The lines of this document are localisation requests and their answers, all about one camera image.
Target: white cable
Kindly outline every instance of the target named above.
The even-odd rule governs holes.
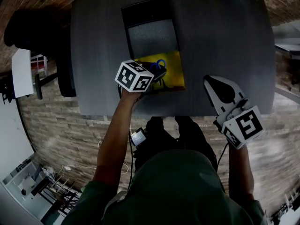
[[[99,141],[98,142],[98,148],[100,149],[100,143],[102,144],[102,142],[103,142],[103,140],[101,140],[101,141]],[[121,174],[126,174],[126,173],[128,173],[128,170],[129,170],[129,167],[127,166],[127,164],[125,164],[125,163],[123,163],[126,167],[127,167],[127,171],[126,172],[121,172]],[[96,169],[95,167],[85,167],[85,166],[76,166],[76,165],[67,165],[67,166],[64,166],[64,165],[62,165],[61,166],[61,170],[63,170],[64,172],[61,174],[62,176],[64,175],[64,173],[65,173],[65,169],[64,168],[66,168],[67,169],[67,167],[79,167],[79,168],[91,168],[91,169]]]

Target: floor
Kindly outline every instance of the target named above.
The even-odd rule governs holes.
[[[60,95],[57,80],[42,88],[43,100],[36,94],[19,100],[26,128],[37,150],[36,155],[44,165],[52,166],[81,188],[92,179],[97,160],[98,142],[109,126],[111,117],[82,116],[76,98]],[[145,127],[149,118],[133,117],[132,130]],[[196,117],[207,141],[217,158],[226,140],[213,125],[215,117]],[[255,179],[255,198],[262,204],[268,216],[284,203],[284,194],[299,184],[300,166],[300,106],[275,94],[273,113],[263,116],[266,132],[248,145],[250,163]],[[166,131],[178,137],[174,118],[165,118]],[[130,167],[130,148],[127,148],[125,164]],[[62,165],[76,165],[71,171],[61,171]],[[218,170],[228,191],[228,151]],[[119,190],[126,190],[130,169],[121,175]]]

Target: leg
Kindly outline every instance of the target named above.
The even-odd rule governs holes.
[[[164,130],[161,117],[152,117],[147,123],[147,140],[135,151],[135,172],[154,155],[171,149],[177,149],[177,141]]]
[[[211,146],[206,142],[204,134],[197,123],[190,117],[175,117],[179,126],[179,142],[184,144],[185,149],[196,150],[204,154],[217,171],[217,158]]]

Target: pants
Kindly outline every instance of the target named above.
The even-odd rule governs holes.
[[[173,149],[195,150],[205,155],[217,171],[217,158],[211,146],[206,142],[198,124],[190,117],[175,117],[179,125],[178,141],[164,130],[161,117],[152,117],[147,123],[147,140],[134,152],[135,172],[154,155]]]

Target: person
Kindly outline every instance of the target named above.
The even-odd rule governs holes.
[[[135,151],[129,191],[122,201],[107,207],[117,193],[132,109],[139,96],[123,90],[98,152],[93,181],[62,224],[266,224],[253,197],[247,147],[236,150],[229,145],[228,197],[217,175],[216,156],[189,117],[175,118],[178,141],[164,130],[161,118],[151,118],[147,140]]]

